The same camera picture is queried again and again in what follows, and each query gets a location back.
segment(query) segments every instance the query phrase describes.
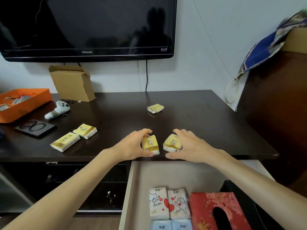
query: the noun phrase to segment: cartoon cat print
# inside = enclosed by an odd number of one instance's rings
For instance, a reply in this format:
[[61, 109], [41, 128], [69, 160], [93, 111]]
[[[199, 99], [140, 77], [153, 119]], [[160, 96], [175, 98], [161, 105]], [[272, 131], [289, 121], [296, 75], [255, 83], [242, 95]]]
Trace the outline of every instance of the cartoon cat print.
[[175, 201], [175, 205], [180, 208], [176, 212], [180, 212], [181, 210], [183, 210], [185, 214], [187, 213], [187, 208], [189, 208], [189, 206], [188, 201], [185, 201], [184, 198], [178, 198], [177, 201]]
[[149, 201], [150, 201], [150, 202], [155, 203], [155, 202], [158, 201], [158, 200], [159, 200], [159, 199], [158, 199], [156, 193], [154, 193], [154, 194], [149, 193]]

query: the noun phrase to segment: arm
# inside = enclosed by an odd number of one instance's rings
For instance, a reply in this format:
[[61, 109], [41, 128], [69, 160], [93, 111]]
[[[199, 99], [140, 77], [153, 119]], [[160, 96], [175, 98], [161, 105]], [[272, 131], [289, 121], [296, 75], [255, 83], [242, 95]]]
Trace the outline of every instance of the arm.
[[44, 196], [9, 223], [4, 230], [63, 229], [106, 173], [118, 162], [153, 156], [140, 147], [152, 131], [134, 131], [112, 148], [102, 150], [87, 166]]
[[307, 199], [244, 165], [223, 150], [213, 148], [191, 131], [174, 130], [183, 149], [170, 159], [207, 163], [228, 177], [286, 230], [307, 226]]

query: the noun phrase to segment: white game controller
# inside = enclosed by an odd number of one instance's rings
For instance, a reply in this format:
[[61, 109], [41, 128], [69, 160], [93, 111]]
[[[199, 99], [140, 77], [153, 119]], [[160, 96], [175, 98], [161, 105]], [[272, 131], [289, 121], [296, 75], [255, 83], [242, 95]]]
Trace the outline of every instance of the white game controller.
[[45, 119], [53, 119], [65, 112], [68, 112], [70, 110], [70, 106], [63, 101], [57, 101], [56, 102], [56, 108], [45, 115]]

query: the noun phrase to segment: orange tray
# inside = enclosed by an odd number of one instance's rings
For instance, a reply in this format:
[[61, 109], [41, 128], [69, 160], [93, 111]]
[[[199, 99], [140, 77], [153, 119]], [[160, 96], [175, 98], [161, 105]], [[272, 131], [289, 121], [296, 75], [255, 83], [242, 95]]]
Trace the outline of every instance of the orange tray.
[[[11, 104], [12, 100], [5, 99], [6, 97], [19, 98], [21, 95], [31, 96], [31, 98], [18, 104]], [[0, 111], [0, 123], [11, 123], [48, 101], [52, 101], [48, 88], [19, 88], [2, 93], [0, 104], [7, 104], [10, 108]]]

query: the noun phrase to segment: television screen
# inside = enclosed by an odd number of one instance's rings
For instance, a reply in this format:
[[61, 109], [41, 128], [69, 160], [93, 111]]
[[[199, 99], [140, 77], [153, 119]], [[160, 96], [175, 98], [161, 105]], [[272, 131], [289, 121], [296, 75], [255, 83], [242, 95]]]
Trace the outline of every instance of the television screen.
[[170, 58], [177, 0], [2, 0], [7, 61], [91, 62]]

